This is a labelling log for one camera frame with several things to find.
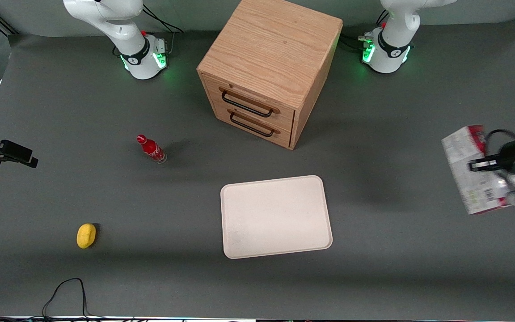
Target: gray table surface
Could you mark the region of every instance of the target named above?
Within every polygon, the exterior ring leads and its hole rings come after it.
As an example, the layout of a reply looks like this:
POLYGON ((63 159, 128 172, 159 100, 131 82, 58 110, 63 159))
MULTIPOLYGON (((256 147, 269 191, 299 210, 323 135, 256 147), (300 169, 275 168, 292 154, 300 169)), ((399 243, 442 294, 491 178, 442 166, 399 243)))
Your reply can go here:
MULTIPOLYGON (((40 163, 0 167, 0 314, 80 277, 102 315, 515 320, 515 208, 466 214, 441 145, 468 124, 515 131, 515 21, 423 26, 392 75, 339 46, 295 151, 215 119, 196 74, 215 37, 177 35, 148 81, 106 37, 12 38, 0 139, 40 163), (331 248, 225 257, 223 185, 310 174, 331 248), (80 250, 85 222, 101 233, 80 250)), ((49 314, 80 314, 77 284, 49 314)))

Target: cable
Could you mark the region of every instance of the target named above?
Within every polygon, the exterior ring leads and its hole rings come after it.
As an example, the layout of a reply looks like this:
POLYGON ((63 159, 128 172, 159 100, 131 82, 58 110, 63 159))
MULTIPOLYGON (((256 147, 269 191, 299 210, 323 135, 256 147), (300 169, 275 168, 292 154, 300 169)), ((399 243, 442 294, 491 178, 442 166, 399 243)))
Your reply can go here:
POLYGON ((344 33, 341 33, 341 34, 339 35, 339 37, 343 37, 343 38, 351 39, 351 40, 357 40, 357 38, 351 37, 350 35, 346 35, 346 34, 344 34, 344 33))
POLYGON ((75 318, 55 318, 52 316, 32 316, 30 318, 9 318, 7 316, 0 316, 0 322, 121 322, 120 318, 91 318, 91 317, 75 317, 75 318))
POLYGON ((488 143, 490 141, 490 138, 492 137, 492 135, 496 134, 496 133, 504 133, 506 134, 507 136, 509 137, 512 137, 513 139, 515 139, 515 133, 514 132, 511 132, 509 130, 503 130, 501 128, 499 129, 496 129, 496 130, 493 130, 493 131, 490 131, 488 134, 486 134, 486 136, 484 136, 484 150, 485 150, 485 155, 490 155, 490 153, 488 153, 488 143))
POLYGON ((49 298, 49 301, 47 301, 47 303, 45 303, 45 305, 43 305, 43 309, 41 310, 42 316, 47 317, 47 307, 49 306, 49 304, 51 304, 53 299, 55 299, 55 295, 57 295, 57 291, 59 291, 59 288, 61 288, 61 286, 64 283, 67 283, 70 281, 75 281, 75 280, 79 281, 80 290, 82 291, 82 316, 84 316, 85 318, 89 318, 89 316, 96 316, 94 314, 91 314, 89 312, 88 308, 86 307, 86 293, 84 292, 84 284, 82 283, 82 279, 79 279, 78 277, 73 277, 72 279, 64 280, 57 286, 57 288, 55 288, 55 291, 53 292, 53 295, 51 296, 51 298, 49 298))
POLYGON ((180 31, 181 33, 184 33, 184 31, 172 24, 168 24, 167 22, 161 20, 158 16, 156 16, 156 14, 154 12, 152 12, 152 10, 150 10, 149 7, 147 7, 145 4, 143 4, 144 8, 147 10, 145 11, 145 13, 149 16, 151 16, 152 18, 155 18, 156 20, 160 21, 160 23, 162 23, 166 28, 170 29, 169 27, 173 27, 174 29, 180 31))
POLYGON ((168 29, 168 31, 170 31, 171 33, 173 33, 174 31, 172 31, 172 29, 170 29, 170 27, 166 24, 166 22, 160 20, 159 18, 156 18, 155 16, 152 16, 152 14, 148 13, 148 12, 144 12, 145 14, 149 15, 150 17, 154 18, 155 20, 158 20, 160 21, 160 23, 166 27, 166 29, 168 29))
POLYGON ((113 46, 113 56, 120 57, 120 51, 118 50, 118 48, 116 48, 116 46, 113 46))
POLYGON ((377 26, 380 25, 381 22, 383 22, 387 17, 388 17, 388 12, 387 12, 387 14, 384 15, 384 17, 379 22, 376 23, 376 25, 377 26))
POLYGON ((381 12, 381 13, 380 13, 379 18, 377 18, 377 19, 376 19, 375 24, 376 24, 377 26, 379 25, 380 17, 382 17, 382 16, 383 16, 383 13, 385 13, 385 12, 387 12, 387 10, 386 10, 386 9, 384 9, 384 10, 383 10, 383 12, 381 12))
POLYGON ((339 42, 343 43, 343 45, 345 45, 345 46, 347 46, 347 47, 349 47, 351 49, 355 49, 356 51, 363 51, 363 49, 361 49, 359 47, 355 47, 355 46, 351 45, 350 43, 346 43, 345 41, 343 41, 343 39, 341 39, 341 37, 339 37, 339 42))
POLYGON ((170 50, 168 51, 168 55, 172 53, 172 50, 174 49, 174 36, 176 33, 172 33, 172 41, 170 41, 170 50))

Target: coca-cola bottle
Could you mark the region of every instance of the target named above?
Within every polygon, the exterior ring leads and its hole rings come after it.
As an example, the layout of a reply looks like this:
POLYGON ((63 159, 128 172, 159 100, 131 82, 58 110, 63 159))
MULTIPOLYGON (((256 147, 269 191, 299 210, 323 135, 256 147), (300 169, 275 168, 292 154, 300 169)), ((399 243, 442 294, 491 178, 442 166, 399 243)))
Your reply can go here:
POLYGON ((166 153, 153 140, 140 134, 136 140, 143 147, 144 153, 149 155, 156 163, 164 163, 166 161, 166 153))

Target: black metal handle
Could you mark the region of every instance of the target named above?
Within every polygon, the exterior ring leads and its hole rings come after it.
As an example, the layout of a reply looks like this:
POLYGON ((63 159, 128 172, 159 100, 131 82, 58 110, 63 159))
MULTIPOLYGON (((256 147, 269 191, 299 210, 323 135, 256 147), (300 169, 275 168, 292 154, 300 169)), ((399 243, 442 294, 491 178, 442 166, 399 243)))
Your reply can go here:
POLYGON ((251 113, 253 113, 255 115, 259 115, 262 118, 269 118, 271 116, 272 112, 274 112, 274 110, 270 108, 270 111, 267 112, 267 114, 264 114, 262 112, 254 110, 253 108, 249 108, 249 107, 247 107, 245 105, 242 105, 242 104, 240 104, 238 102, 234 102, 233 100, 230 100, 229 98, 225 98, 226 94, 227 94, 227 92, 225 90, 223 90, 222 91, 222 99, 224 100, 224 102, 226 102, 227 104, 232 104, 233 106, 237 106, 237 107, 242 108, 244 110, 247 110, 248 112, 251 112, 251 113))
POLYGON ((252 128, 251 126, 247 126, 247 125, 245 125, 245 124, 244 124, 244 123, 242 123, 242 122, 239 122, 239 121, 234 120, 234 119, 233 119, 233 116, 234 116, 234 115, 235 115, 235 114, 234 114, 233 112, 230 112, 230 114, 229 114, 229 120, 230 120, 230 121, 232 121, 232 123, 237 124, 237 125, 239 125, 239 126, 241 126, 241 127, 243 127, 243 128, 247 128, 248 130, 253 131, 253 132, 255 132, 255 133, 259 134, 259 135, 263 135, 263 136, 265 136, 265 137, 270 137, 270 136, 272 136, 272 135, 274 134, 274 132, 275 132, 274 130, 271 130, 271 132, 270 132, 270 133, 265 133, 265 132, 262 132, 262 131, 260 131, 260 130, 256 130, 255 128, 252 128))

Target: wood grain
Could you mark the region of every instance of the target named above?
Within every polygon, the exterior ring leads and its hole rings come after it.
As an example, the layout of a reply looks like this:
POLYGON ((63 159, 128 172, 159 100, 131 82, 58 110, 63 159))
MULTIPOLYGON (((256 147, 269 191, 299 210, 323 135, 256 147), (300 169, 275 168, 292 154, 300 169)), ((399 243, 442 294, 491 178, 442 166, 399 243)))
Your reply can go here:
POLYGON ((210 105, 212 106, 212 110, 214 111, 214 114, 216 114, 216 109, 214 108, 214 104, 212 100, 210 99, 210 92, 208 90, 208 86, 206 85, 206 80, 204 80, 204 77, 202 75, 202 71, 198 68, 196 68, 196 71, 198 72, 198 77, 200 77, 200 81, 202 82, 202 86, 204 87, 204 92, 206 92, 206 96, 208 96, 208 99, 210 100, 210 105))
POLYGON ((315 78, 315 82, 311 89, 309 89, 309 93, 305 99, 303 104, 303 108, 296 112, 295 120, 294 120, 294 128, 291 134, 291 149, 295 148, 297 144, 297 140, 301 133, 303 132, 303 128, 307 123, 307 119, 309 118, 311 111, 313 111, 313 107, 317 102, 317 98, 319 98, 319 94, 321 94, 321 90, 323 89, 323 85, 325 85, 325 80, 327 80, 327 75, 329 74, 329 69, 331 68, 331 62, 333 61, 333 54, 335 54, 335 48, 337 47, 337 42, 339 41, 339 35, 335 38, 333 42, 332 49, 327 53, 327 57, 325 58, 325 62, 323 63, 323 67, 319 70, 317 77, 315 78))
POLYGON ((300 110, 342 25, 283 0, 242 0, 198 69, 300 110))

